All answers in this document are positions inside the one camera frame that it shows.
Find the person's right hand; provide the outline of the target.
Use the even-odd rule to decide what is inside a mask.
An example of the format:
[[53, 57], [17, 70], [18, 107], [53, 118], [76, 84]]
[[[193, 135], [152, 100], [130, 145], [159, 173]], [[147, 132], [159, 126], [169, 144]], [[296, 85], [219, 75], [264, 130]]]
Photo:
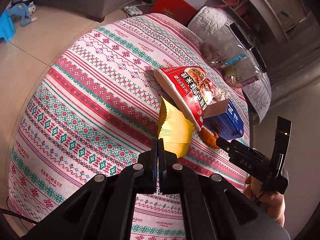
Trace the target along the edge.
[[251, 175], [249, 175], [245, 180], [246, 188], [243, 194], [249, 200], [258, 200], [267, 205], [266, 214], [273, 218], [276, 223], [284, 227], [285, 224], [285, 198], [283, 194], [278, 192], [267, 192], [263, 193], [261, 191], [261, 182]]

